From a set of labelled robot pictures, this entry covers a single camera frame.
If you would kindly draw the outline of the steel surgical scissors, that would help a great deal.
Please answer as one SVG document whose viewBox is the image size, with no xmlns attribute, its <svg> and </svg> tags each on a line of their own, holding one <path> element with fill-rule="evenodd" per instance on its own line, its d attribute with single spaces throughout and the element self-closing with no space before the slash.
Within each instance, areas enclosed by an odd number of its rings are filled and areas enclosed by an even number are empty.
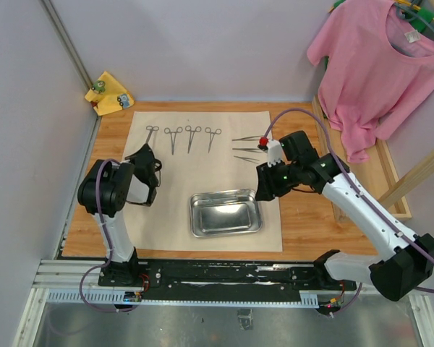
<svg viewBox="0 0 434 347">
<path fill-rule="evenodd" d="M 148 136 L 146 138 L 145 143 L 148 144 L 150 142 L 152 135 L 159 130 L 159 127 L 148 125 L 148 126 L 146 126 L 145 129 L 148 131 Z"/>
</svg>

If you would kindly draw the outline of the stainless steel tray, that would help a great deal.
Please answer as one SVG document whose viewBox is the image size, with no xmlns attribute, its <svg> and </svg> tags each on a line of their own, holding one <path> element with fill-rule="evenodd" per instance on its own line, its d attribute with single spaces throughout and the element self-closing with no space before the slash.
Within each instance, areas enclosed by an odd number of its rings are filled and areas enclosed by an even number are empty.
<svg viewBox="0 0 434 347">
<path fill-rule="evenodd" d="M 255 191 L 236 189 L 192 195 L 190 225 L 197 238 L 257 233 L 263 219 Z"/>
</svg>

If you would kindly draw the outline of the steel hemostat clamp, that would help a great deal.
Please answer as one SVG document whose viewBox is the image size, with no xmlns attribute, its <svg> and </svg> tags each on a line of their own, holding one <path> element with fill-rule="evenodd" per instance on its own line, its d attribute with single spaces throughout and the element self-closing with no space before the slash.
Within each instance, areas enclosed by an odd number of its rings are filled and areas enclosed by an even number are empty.
<svg viewBox="0 0 434 347">
<path fill-rule="evenodd" d="M 187 153 L 190 153 L 194 137 L 197 133 L 202 131 L 202 127 L 201 126 L 192 127 L 191 125 L 187 125 L 184 130 L 189 133 Z"/>
</svg>

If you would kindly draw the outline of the steel surgical forceps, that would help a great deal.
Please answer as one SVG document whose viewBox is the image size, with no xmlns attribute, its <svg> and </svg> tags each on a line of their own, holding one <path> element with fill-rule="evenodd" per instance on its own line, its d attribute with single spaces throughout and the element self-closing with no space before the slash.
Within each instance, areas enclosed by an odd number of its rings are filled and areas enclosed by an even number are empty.
<svg viewBox="0 0 434 347">
<path fill-rule="evenodd" d="M 263 136 L 258 135 L 258 136 L 235 138 L 235 139 L 232 139 L 232 141 L 235 141 L 235 142 L 238 142 L 238 141 L 259 141 L 261 138 L 263 138 Z"/>
</svg>

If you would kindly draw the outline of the long steel hemostat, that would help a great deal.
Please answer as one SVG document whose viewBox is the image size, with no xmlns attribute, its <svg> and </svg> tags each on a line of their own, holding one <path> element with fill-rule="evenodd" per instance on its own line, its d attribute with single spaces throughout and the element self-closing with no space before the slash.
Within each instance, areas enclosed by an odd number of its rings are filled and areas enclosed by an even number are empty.
<svg viewBox="0 0 434 347">
<path fill-rule="evenodd" d="M 209 136 L 208 152 L 210 152 L 215 136 L 220 135 L 222 133 L 222 130 L 220 128 L 211 129 L 210 127 L 206 127 L 205 133 Z"/>
</svg>

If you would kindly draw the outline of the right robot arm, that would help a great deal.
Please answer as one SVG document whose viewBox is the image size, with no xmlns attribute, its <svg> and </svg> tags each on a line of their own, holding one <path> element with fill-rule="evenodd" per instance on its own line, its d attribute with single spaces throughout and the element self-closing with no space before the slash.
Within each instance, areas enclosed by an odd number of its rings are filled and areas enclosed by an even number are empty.
<svg viewBox="0 0 434 347">
<path fill-rule="evenodd" d="M 388 300 L 399 301 L 432 275 L 434 238 L 419 236 L 395 219 L 335 153 L 319 156 L 303 131 L 280 140 L 262 137 L 258 147 L 267 161 L 256 168 L 256 200 L 269 202 L 300 184 L 309 186 L 343 210 L 378 253 L 372 257 L 338 249 L 326 252 L 314 261 L 318 287 L 329 289 L 339 280 L 350 280 L 372 285 Z"/>
</svg>

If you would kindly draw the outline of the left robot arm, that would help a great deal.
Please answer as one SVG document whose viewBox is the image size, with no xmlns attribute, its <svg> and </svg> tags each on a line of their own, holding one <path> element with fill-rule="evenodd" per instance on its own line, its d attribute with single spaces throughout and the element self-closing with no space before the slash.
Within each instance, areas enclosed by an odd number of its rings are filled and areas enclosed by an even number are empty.
<svg viewBox="0 0 434 347">
<path fill-rule="evenodd" d="M 115 277 L 125 286 L 139 281 L 140 268 L 130 262 L 136 251 L 127 233 L 123 209 L 127 203 L 148 207 L 153 204 L 161 169 L 162 162 L 144 144 L 122 162 L 98 159 L 78 188 L 77 201 L 97 222 L 106 258 L 119 263 Z"/>
</svg>

